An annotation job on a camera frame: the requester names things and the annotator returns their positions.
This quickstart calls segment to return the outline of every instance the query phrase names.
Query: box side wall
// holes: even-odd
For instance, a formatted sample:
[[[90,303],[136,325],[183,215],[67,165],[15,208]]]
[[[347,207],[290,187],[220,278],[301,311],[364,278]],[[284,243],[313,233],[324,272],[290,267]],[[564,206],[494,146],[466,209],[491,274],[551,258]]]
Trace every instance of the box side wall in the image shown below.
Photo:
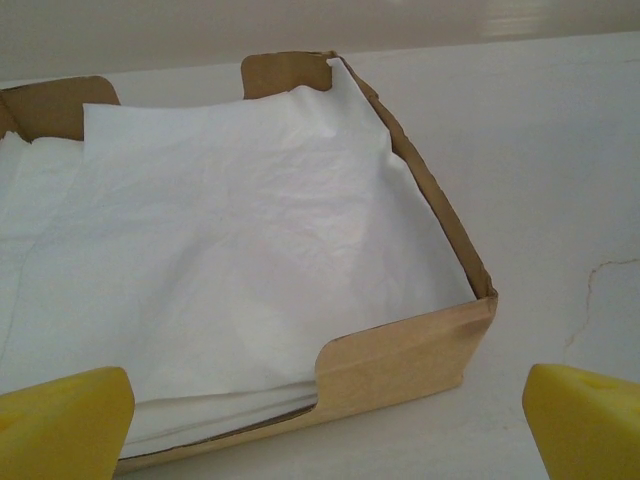
[[[9,108],[5,105],[2,92],[0,92],[0,139],[4,138],[7,132],[20,133],[20,127],[16,119],[11,115]]]
[[[181,460],[454,388],[491,324],[495,303],[494,298],[477,300],[335,339],[316,361],[318,403],[311,411],[123,459],[117,471]]]
[[[82,140],[83,104],[119,104],[113,86],[102,77],[35,83],[3,90],[1,96],[3,105],[16,124],[10,125],[9,129],[19,131],[28,141],[39,137]]]

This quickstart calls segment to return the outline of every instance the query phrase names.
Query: white surface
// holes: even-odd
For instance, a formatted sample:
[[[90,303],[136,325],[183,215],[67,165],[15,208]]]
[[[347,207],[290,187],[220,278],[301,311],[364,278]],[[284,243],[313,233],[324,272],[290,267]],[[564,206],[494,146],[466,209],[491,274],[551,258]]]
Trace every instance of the white surface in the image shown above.
[[[3,0],[0,80],[634,29],[637,0]]]
[[[627,34],[349,56],[425,157],[500,291],[465,383],[124,478],[547,478],[520,406],[530,366],[566,356],[607,371],[613,355],[638,380],[637,346],[623,351],[592,330],[610,322],[620,335],[639,309],[632,284],[613,282],[631,282],[640,258],[638,52],[640,36]],[[196,105],[239,98],[233,69],[109,78],[128,103]],[[182,82],[197,88],[167,90]],[[600,267],[608,261],[627,264]]]

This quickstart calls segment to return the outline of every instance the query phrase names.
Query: box flap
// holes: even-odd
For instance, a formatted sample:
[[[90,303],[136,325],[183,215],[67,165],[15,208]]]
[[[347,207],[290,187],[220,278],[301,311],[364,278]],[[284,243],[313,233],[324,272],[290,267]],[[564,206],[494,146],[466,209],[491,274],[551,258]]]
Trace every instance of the box flap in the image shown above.
[[[283,52],[253,55],[242,62],[242,82],[245,99],[262,98],[306,85],[316,90],[331,88],[331,67],[327,59],[335,58],[335,52],[305,53]],[[416,148],[396,118],[378,100],[378,94],[353,71],[342,58],[349,72],[358,83],[391,134],[393,151],[409,166],[420,191],[425,196],[442,226],[453,250],[467,274],[476,297],[496,297],[491,277],[484,268],[476,249],[464,230],[458,215],[442,192]]]
[[[20,127],[0,96],[0,139],[4,138],[7,132],[20,133]]]
[[[10,120],[0,114],[0,135],[6,130],[18,131],[28,141],[38,137],[82,140],[84,103],[119,104],[113,86],[103,77],[25,85],[3,90],[0,98],[13,118],[13,124],[5,127]]]
[[[268,97],[301,85],[330,90],[333,80],[327,59],[336,56],[334,52],[284,52],[247,57],[241,67],[244,98]]]

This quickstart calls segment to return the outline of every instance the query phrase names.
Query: white wall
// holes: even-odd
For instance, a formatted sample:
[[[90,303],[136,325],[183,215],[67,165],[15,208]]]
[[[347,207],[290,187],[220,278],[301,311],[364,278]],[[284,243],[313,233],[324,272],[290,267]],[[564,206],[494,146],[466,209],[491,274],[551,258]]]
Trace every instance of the white wall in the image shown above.
[[[637,0],[3,0],[0,80],[638,29]]]

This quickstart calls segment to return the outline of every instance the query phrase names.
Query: cardboard edge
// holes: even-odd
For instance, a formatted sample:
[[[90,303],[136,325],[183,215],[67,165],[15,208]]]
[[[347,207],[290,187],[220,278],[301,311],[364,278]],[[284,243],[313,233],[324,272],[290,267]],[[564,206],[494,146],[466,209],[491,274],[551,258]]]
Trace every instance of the cardboard edge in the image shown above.
[[[476,298],[497,298],[498,293],[493,287],[491,276],[485,269],[473,243],[471,243],[471,239],[462,225],[460,218],[440,188],[440,185],[438,185],[435,177],[429,171],[426,162],[405,134],[400,122],[398,122],[393,114],[380,102],[378,93],[356,74],[344,58],[339,58],[347,70],[349,70],[349,73],[380,117],[382,123],[389,129],[394,153],[407,162],[420,191],[429,205],[431,205],[440,226],[465,270],[467,279]]]

